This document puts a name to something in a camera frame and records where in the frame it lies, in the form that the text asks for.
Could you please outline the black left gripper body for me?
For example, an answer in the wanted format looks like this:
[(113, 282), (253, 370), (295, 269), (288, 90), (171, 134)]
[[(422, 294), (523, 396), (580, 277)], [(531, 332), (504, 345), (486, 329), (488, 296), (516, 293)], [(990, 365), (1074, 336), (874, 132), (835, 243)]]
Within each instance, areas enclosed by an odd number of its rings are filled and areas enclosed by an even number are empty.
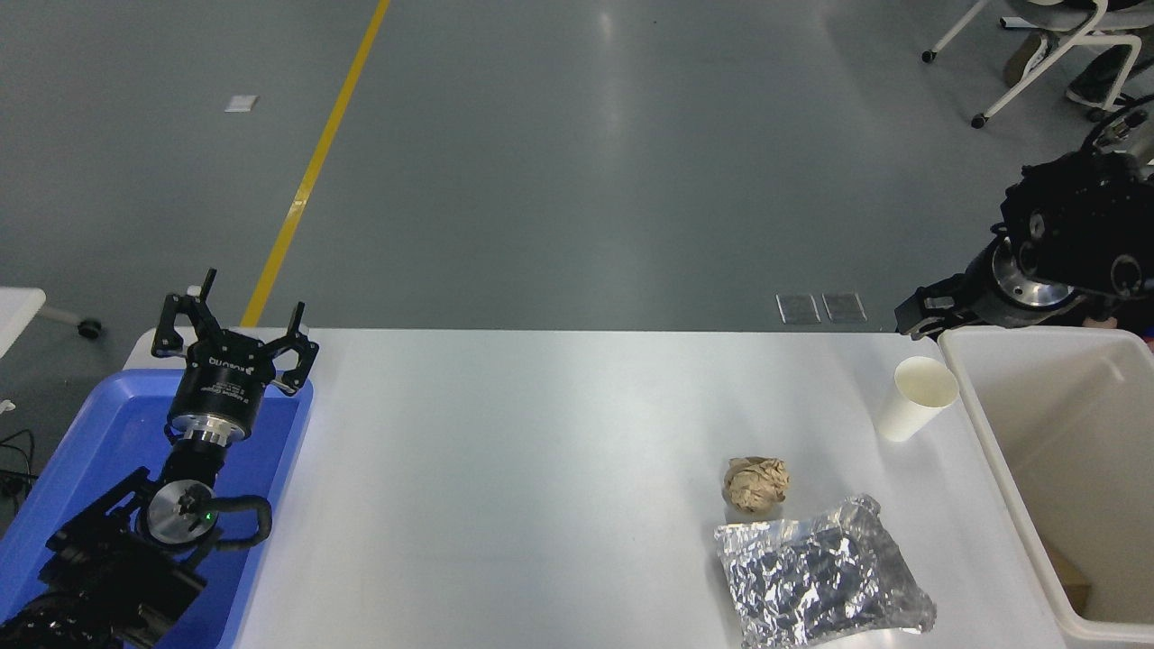
[(226, 330), (219, 340), (193, 343), (168, 408), (168, 426), (186, 430), (195, 416), (213, 416), (235, 430), (252, 430), (265, 388), (275, 378), (272, 360), (263, 348), (263, 341), (234, 330)]

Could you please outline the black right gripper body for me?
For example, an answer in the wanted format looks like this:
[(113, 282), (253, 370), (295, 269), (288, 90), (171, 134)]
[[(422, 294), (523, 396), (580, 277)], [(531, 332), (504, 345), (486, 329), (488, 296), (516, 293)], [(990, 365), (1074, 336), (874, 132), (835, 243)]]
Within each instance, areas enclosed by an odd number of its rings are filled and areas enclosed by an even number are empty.
[(994, 239), (969, 262), (964, 275), (962, 305), (974, 320), (997, 327), (1022, 327), (1025, 305), (1014, 292), (1022, 274), (1009, 239)]

